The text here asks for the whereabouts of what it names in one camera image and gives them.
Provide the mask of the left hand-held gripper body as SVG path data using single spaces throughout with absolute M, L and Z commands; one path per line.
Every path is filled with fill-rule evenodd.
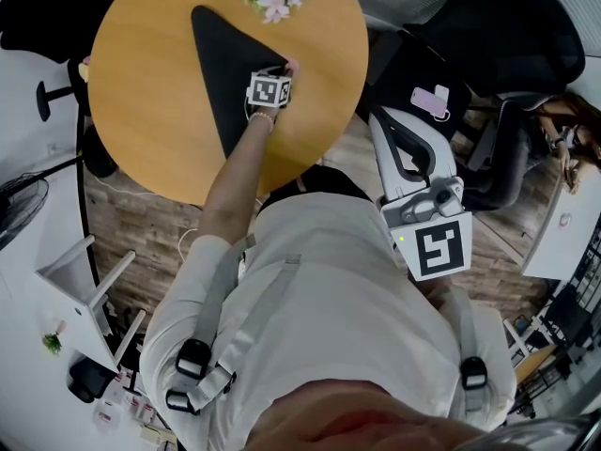
M 246 104 L 254 107 L 283 108 L 291 99 L 292 70 L 276 66 L 251 73 Z

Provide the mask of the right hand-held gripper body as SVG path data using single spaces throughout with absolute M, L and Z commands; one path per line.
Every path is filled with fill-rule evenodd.
M 417 281 L 467 270 L 472 214 L 461 198 L 463 181 L 450 178 L 383 205 L 381 215 Z

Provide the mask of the pink table mat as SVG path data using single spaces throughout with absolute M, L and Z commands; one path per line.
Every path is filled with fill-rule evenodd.
M 246 104 L 251 73 L 286 66 L 287 61 L 211 8 L 193 8 L 191 21 L 208 101 L 223 154 L 228 157 L 243 135 L 254 108 Z

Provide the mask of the person's right forearm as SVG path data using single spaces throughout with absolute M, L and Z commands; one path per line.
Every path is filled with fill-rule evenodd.
M 412 280 L 412 283 L 436 309 L 439 309 L 442 306 L 442 294 L 452 284 L 448 277 L 440 277 L 423 281 Z

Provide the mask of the person's left forearm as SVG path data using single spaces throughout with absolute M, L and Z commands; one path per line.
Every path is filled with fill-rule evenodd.
M 198 233 L 233 244 L 247 235 L 254 212 L 261 166 L 278 110 L 253 113 L 234 151 L 213 181 L 203 207 Z

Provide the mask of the person's black trousers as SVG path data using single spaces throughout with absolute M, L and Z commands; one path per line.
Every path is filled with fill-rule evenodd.
M 315 193 L 340 194 L 371 201 L 367 193 L 341 170 L 314 164 L 299 177 L 271 192 L 258 213 L 290 197 Z

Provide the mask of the pink smartphone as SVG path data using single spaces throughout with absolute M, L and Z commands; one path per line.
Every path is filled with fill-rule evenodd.
M 433 117 L 443 118 L 446 115 L 446 101 L 443 98 L 438 97 L 437 95 L 420 87 L 415 87 L 413 89 L 409 101 L 412 105 L 426 111 Z

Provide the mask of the white power bank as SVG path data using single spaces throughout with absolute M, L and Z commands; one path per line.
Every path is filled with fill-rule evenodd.
M 435 87 L 435 96 L 444 102 L 445 108 L 438 115 L 434 116 L 434 119 L 438 122 L 445 122 L 448 120 L 450 116 L 450 111 L 448 109 L 448 100 L 450 96 L 450 90 L 446 86 L 436 85 Z

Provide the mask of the person's white shirt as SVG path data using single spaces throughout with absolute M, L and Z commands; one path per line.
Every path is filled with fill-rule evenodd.
M 260 415 L 312 381 L 368 381 L 418 412 L 497 428 L 516 376 L 497 310 L 472 308 L 488 383 L 478 412 L 465 408 L 460 331 L 398 269 L 376 206 L 340 194 L 302 194 L 258 214 L 246 269 L 237 249 L 205 235 L 192 245 L 146 331 L 140 372 L 150 401 L 186 451 L 240 451 Z M 236 374 L 216 380 L 200 412 L 170 409 L 183 391 L 177 354 L 208 296 L 210 362 Z

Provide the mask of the black office chair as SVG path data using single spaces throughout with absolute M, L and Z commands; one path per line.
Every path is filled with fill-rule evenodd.
M 559 0 L 446 0 L 426 23 L 375 40 L 362 101 L 366 110 L 387 106 L 432 122 L 410 96 L 417 87 L 444 86 L 450 116 L 434 128 L 487 144 L 492 132 L 463 121 L 471 97 L 528 108 L 538 97 L 563 93 L 584 68 L 578 31 Z
M 50 102 L 70 94 L 90 116 L 87 83 L 79 65 L 91 55 L 102 20 L 114 0 L 0 0 L 0 48 L 26 51 L 67 65 L 69 85 L 36 89 L 39 116 L 47 121 Z

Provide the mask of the black standing fan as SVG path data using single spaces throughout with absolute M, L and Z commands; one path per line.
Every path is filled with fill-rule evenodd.
M 37 216 L 49 193 L 47 178 L 63 169 L 83 163 L 99 179 L 110 177 L 117 164 L 109 155 L 94 126 L 83 133 L 76 156 L 49 169 L 24 173 L 0 185 L 0 251 L 6 248 Z

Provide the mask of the white desk with legs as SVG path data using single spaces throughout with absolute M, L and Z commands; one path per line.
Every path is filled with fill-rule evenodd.
M 65 342 L 69 347 L 98 365 L 116 372 L 129 344 L 146 317 L 146 311 L 144 309 L 138 311 L 115 351 L 110 350 L 105 340 L 98 315 L 106 302 L 109 288 L 132 264 L 136 253 L 133 250 L 128 251 L 100 283 L 89 290 L 84 288 L 71 290 L 54 277 L 60 269 L 74 264 L 78 257 L 85 257 L 88 247 L 94 241 L 93 235 L 86 236 L 71 246 L 56 262 L 35 271 L 33 273 L 34 297 L 36 303 L 41 305 L 41 309 L 48 311 L 50 317 L 57 321 L 57 330 L 65 336 Z

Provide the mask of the pile of red white boxes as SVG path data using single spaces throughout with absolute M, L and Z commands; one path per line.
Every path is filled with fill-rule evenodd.
M 92 415 L 93 428 L 100 434 L 113 434 L 122 423 L 150 425 L 156 410 L 146 395 L 136 387 L 137 371 L 123 367 L 109 382 L 96 401 Z

